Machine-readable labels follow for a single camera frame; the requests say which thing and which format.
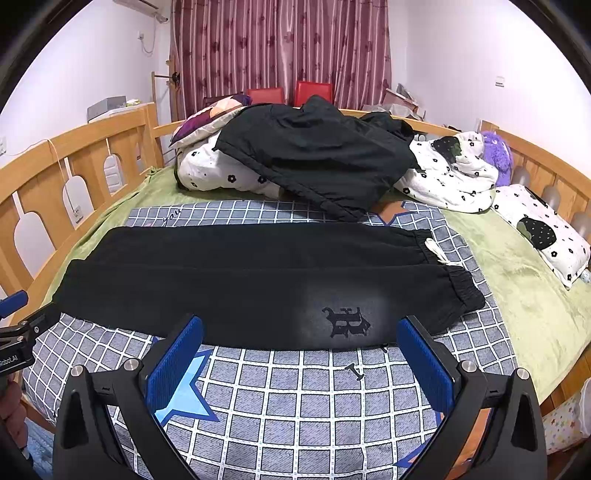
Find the wooden bed rail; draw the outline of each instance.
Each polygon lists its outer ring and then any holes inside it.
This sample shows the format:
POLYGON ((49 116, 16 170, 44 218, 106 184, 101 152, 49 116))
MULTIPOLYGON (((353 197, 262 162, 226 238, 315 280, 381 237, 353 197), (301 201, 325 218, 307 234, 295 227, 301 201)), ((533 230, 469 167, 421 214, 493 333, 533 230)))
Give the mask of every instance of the wooden bed rail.
POLYGON ((157 125, 155 105, 151 103, 58 135, 51 139, 53 146, 41 142, 0 169, 0 286, 7 295, 20 289, 29 295, 28 306, 17 312, 11 323, 41 305, 67 254, 100 214, 136 189, 146 169, 163 166, 161 148, 152 134, 157 125), (124 183, 114 194, 109 191, 104 171, 109 154, 119 157, 124 183), (62 197, 67 179, 65 158, 72 176, 84 179, 94 208, 75 226, 62 197), (12 198, 14 193, 22 206, 21 215, 37 213, 56 250, 36 274, 27 270, 15 246, 20 206, 12 198))

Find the curtain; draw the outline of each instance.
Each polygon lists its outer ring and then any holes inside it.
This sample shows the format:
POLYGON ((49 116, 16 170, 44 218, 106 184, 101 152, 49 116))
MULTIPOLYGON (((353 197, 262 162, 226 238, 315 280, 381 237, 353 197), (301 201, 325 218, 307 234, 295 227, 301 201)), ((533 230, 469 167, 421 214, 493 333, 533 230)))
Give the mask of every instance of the curtain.
POLYGON ((203 98, 332 83, 335 105, 380 103, 391 81, 387 0, 175 0, 185 116, 203 98))

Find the white wall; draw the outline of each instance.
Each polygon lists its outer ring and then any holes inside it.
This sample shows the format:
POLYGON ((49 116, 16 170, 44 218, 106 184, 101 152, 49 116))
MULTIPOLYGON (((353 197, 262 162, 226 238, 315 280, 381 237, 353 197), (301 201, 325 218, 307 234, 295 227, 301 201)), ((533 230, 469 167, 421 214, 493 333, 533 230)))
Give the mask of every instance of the white wall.
POLYGON ((408 0, 388 0, 392 90, 407 82, 408 0))
MULTIPOLYGON (((392 6, 407 8, 406 86, 429 122, 467 130, 477 118, 491 121, 591 177, 591 95, 558 47, 515 5, 389 0, 392 6), (505 77, 504 88, 495 87, 497 76, 505 77)), ((391 13, 391 33, 394 25, 391 13)))
MULTIPOLYGON (((170 23, 157 23, 151 56, 142 52, 139 31, 150 50, 153 19, 112 0, 93 0, 70 20, 33 61, 0 113, 8 153, 85 124, 86 108, 105 97, 152 101, 150 73, 168 74, 170 23)), ((159 122, 170 122, 165 80, 157 86, 159 122)), ((2 155, 0 166, 13 157, 2 155)))

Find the black sweatpants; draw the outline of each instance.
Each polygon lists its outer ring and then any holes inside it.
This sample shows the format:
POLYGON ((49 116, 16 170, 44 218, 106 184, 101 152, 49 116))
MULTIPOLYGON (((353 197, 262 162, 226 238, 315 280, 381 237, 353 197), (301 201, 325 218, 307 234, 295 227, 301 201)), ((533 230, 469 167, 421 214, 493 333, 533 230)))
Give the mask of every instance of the black sweatpants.
POLYGON ((166 336, 185 313, 204 343, 348 349, 395 343, 414 314, 431 334, 484 305, 430 231, 354 223, 118 228, 74 260, 53 300, 72 316, 166 336))

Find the metal screw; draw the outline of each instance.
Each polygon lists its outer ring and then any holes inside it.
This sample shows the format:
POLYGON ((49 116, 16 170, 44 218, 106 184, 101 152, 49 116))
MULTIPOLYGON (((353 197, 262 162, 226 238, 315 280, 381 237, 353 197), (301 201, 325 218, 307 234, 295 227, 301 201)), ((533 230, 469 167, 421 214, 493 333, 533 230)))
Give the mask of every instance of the metal screw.
POLYGON ((139 367, 139 360, 137 358, 130 358, 129 360, 127 360, 123 364, 123 368, 125 368, 129 372, 134 371, 138 367, 139 367))
POLYGON ((82 375, 83 371, 84 371, 84 367, 82 365, 76 365, 74 368, 72 368, 72 376, 79 377, 82 375))
POLYGON ((464 360, 461 366, 465 372, 470 374, 476 371, 476 364, 472 360, 464 360))
POLYGON ((518 368, 517 376, 522 380, 527 380, 530 377, 530 373, 525 368, 518 368))

